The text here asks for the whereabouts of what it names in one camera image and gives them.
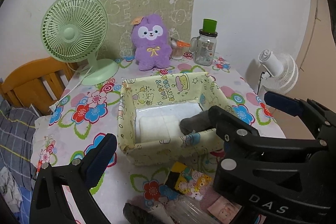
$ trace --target floral tablecloth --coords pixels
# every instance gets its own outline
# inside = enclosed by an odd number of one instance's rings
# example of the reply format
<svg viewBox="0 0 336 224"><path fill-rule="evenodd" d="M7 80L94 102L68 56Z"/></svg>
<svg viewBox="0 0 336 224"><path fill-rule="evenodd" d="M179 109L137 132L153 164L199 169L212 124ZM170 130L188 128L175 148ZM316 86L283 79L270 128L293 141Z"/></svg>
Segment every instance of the floral tablecloth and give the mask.
<svg viewBox="0 0 336 224"><path fill-rule="evenodd" d="M83 158L106 133L116 135L122 82L150 75L208 71L241 120L258 129L262 136L285 138L263 101L231 68L230 63L221 57L215 57L212 66L202 67L196 65L191 55L186 53L183 60L172 60L169 68L150 71L139 71L134 60L116 61L119 70L113 78L95 86L80 85L62 100L50 118L49 126L44 129L44 136L35 140L33 152L39 153L39 160L32 163L36 167L39 168L44 162L53 166L68 165L74 158ZM75 87L78 81L78 74L75 74L64 94ZM214 176L217 162L223 155L224 150L220 150L207 155L191 155L181 161ZM171 165L135 167L117 149L98 185L90 191L111 223L128 223L122 213L127 200L131 199L139 206L149 208L157 202L166 203L173 198L174 193L162 185ZM84 224L67 187L65 193L77 223Z"/></svg>

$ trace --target fan cord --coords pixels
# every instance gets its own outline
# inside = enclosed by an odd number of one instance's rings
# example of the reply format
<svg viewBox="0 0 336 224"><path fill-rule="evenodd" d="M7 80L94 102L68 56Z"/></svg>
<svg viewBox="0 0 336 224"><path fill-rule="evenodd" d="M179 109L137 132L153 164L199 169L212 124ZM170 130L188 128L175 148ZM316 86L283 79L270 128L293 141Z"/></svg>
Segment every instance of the fan cord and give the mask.
<svg viewBox="0 0 336 224"><path fill-rule="evenodd" d="M263 74L265 74L265 72L264 72L264 71L263 71L263 72L260 74L257 95L258 95L258 93L259 93L259 90L260 90L260 84L261 84L261 79L262 79L262 77L263 77Z"/></svg>
<svg viewBox="0 0 336 224"><path fill-rule="evenodd" d="M75 70L75 69L73 69L70 65L69 65L69 63L67 62L67 65L68 65L68 67L69 67L69 69L70 70L73 70L73 71L77 71L77 70Z"/></svg>
<svg viewBox="0 0 336 224"><path fill-rule="evenodd" d="M55 112L55 110L56 110L57 106L59 105L59 103L60 103L66 96L68 96L71 92L73 92L73 90L74 90L76 87L78 87L78 86L82 83L82 81L83 81L83 80L85 79L85 77L89 74L89 72L90 72L90 70L91 70L92 68L93 68L93 67L89 68L89 70L88 70L88 71L86 72L86 74L84 75L83 79L80 80L80 81L77 83L77 85L75 85L75 87L74 87L72 90L70 90L67 94L65 94L62 98L60 98L58 101L56 101L53 105L51 105L51 106L49 107L52 113Z"/></svg>

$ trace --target white fan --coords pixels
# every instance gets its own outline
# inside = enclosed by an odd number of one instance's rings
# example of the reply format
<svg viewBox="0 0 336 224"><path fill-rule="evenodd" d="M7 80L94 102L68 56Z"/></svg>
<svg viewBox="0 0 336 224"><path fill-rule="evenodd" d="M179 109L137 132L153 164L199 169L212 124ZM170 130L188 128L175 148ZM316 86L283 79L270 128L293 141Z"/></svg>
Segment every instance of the white fan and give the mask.
<svg viewBox="0 0 336 224"><path fill-rule="evenodd" d="M265 90L286 94L294 87L299 70L293 57L285 53L274 54L266 49L259 54L258 60L267 70L261 79Z"/></svg>

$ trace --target wooden chair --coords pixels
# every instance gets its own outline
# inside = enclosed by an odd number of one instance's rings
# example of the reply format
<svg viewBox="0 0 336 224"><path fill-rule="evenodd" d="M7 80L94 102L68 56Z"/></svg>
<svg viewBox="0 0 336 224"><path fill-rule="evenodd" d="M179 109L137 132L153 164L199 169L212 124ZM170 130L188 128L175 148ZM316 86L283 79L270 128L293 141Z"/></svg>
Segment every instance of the wooden chair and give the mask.
<svg viewBox="0 0 336 224"><path fill-rule="evenodd" d="M76 63L69 64L77 69ZM50 114L49 106L55 103L45 88L41 77L50 86L56 98L59 100L65 89L64 84L57 74L62 70L70 81L74 74L66 63L55 60L52 57L34 60L22 65L8 75L4 83L0 84L1 95L16 107L30 107L33 104L42 114Z"/></svg>

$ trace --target green lid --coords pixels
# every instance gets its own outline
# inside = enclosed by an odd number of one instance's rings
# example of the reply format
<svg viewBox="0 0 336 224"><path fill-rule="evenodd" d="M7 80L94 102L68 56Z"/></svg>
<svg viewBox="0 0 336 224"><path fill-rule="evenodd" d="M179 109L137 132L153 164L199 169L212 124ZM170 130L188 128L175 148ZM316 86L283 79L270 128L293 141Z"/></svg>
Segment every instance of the green lid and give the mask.
<svg viewBox="0 0 336 224"><path fill-rule="evenodd" d="M203 19L203 32L214 33L216 31L217 21L205 18Z"/></svg>

